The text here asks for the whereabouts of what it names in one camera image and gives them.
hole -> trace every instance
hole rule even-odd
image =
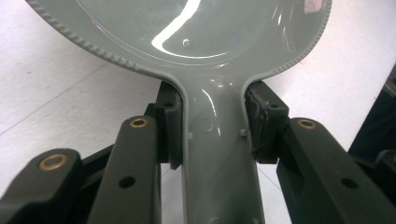
[[[131,176],[125,176],[122,180],[120,180],[120,188],[122,189],[128,189],[134,184],[134,178]]]
[[[54,158],[50,158],[50,159],[46,160],[44,162],[44,164],[46,166],[53,166],[53,165],[56,165],[56,164],[60,163],[61,160],[62,160],[62,157],[54,157]]]
[[[316,128],[316,124],[308,119],[300,119],[298,121],[298,124],[301,127],[306,128],[306,129],[315,129]]]
[[[166,108],[172,108],[172,107],[174,107],[174,105],[173,105],[172,103],[166,103],[166,104],[164,104],[164,106],[165,106]]]
[[[350,189],[357,189],[358,188],[358,184],[354,180],[349,179],[349,178],[342,178],[341,179],[341,183],[343,183],[343,185],[345,187],[350,188]]]
[[[142,125],[142,124],[144,124],[144,123],[145,123],[145,121],[143,121],[142,119],[139,119],[139,120],[137,120],[137,121],[134,122],[134,125],[140,126],[140,125]]]
[[[42,171],[56,170],[67,162],[67,156],[64,154],[55,154],[48,156],[38,164],[38,168]]]
[[[306,127],[313,127],[313,126],[314,126],[313,123],[308,122],[308,121],[306,121],[306,120],[301,121],[301,124],[303,124],[303,125],[306,126]]]
[[[148,125],[149,121],[147,119],[134,119],[131,121],[130,125],[133,128],[143,128]]]

white surface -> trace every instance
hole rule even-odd
[[[322,122],[347,149],[395,62],[396,2],[335,0],[314,50],[266,83],[291,117]],[[110,145],[125,119],[155,101],[159,83],[79,49],[24,2],[1,1],[0,195],[43,151],[71,147],[86,157]],[[166,167],[163,223],[180,223],[180,174]],[[275,166],[259,168],[267,223],[289,223]]]

screw hole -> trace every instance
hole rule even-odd
[[[298,121],[298,124],[306,129],[315,129],[317,127],[317,125],[314,122],[307,119],[300,119]]]
[[[130,125],[133,128],[143,128],[148,125],[149,121],[146,119],[134,119],[131,121]]]
[[[174,107],[174,104],[172,104],[172,103],[166,103],[166,104],[164,104],[164,106],[165,106],[166,108],[172,108],[172,107]]]
[[[140,125],[142,125],[142,124],[144,124],[144,123],[145,123],[145,121],[143,121],[142,119],[140,119],[140,120],[135,121],[135,122],[134,122],[134,125],[140,126]]]
[[[135,180],[132,176],[125,176],[123,179],[120,180],[120,188],[128,189],[134,184]]]
[[[343,185],[349,189],[357,189],[358,188],[358,184],[349,178],[342,178],[341,179],[341,183],[343,183]]]

brass insert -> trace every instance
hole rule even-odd
[[[315,129],[317,127],[317,125],[314,122],[308,119],[300,119],[298,121],[298,124],[306,129]]]
[[[130,123],[133,128],[143,128],[148,125],[149,121],[147,119],[133,119]]]
[[[67,162],[67,156],[64,154],[55,154],[48,156],[46,159],[40,162],[38,167],[42,171],[56,170],[62,167]]]

white tile floor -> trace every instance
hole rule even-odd
[[[155,102],[160,81],[92,56],[22,1],[0,3],[0,195],[34,156],[56,147],[85,158]],[[260,165],[267,223],[290,223],[275,166]],[[181,173],[163,165],[163,223],[183,223]]]

